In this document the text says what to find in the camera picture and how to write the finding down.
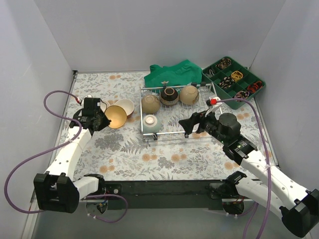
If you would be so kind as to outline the pale beige white bowl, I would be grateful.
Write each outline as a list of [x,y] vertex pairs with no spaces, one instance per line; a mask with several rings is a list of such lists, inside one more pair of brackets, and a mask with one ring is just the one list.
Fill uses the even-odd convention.
[[105,113],[106,109],[110,106],[110,103],[108,101],[103,101],[102,99],[100,100],[100,109],[102,112]]

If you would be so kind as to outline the red floral bowl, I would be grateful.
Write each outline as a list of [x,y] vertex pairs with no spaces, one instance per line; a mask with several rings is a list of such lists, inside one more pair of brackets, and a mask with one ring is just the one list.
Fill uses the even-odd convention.
[[130,118],[134,113],[134,103],[129,99],[121,99],[114,103],[114,105],[120,106],[126,112],[127,118]]

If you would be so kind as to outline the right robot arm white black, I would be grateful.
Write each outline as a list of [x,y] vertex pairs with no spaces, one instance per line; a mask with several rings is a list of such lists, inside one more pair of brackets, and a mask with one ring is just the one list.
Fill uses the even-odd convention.
[[295,236],[303,238],[319,223],[319,191],[310,191],[296,183],[276,166],[271,166],[262,152],[241,134],[241,124],[235,115],[223,113],[216,118],[214,112],[193,113],[179,124],[189,135],[198,125],[203,131],[222,143],[226,156],[251,172],[266,184],[266,188],[248,180],[233,180],[226,184],[231,198],[246,196],[281,216],[284,226]]

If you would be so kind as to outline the beige bowl back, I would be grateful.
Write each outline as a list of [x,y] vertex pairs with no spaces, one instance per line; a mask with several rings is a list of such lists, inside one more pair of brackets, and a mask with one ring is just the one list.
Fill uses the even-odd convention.
[[188,85],[181,89],[179,99],[186,105],[194,105],[199,99],[199,91],[197,87]]

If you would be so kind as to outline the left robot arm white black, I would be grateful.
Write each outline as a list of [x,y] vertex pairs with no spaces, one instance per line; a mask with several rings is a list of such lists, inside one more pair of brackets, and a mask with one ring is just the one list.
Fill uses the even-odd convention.
[[38,207],[43,211],[73,213],[79,201],[88,195],[95,199],[105,196],[104,177],[86,174],[74,179],[76,165],[94,132],[108,127],[110,120],[104,111],[107,105],[100,98],[84,99],[69,124],[66,145],[58,152],[51,165],[42,174],[36,174],[33,184]]

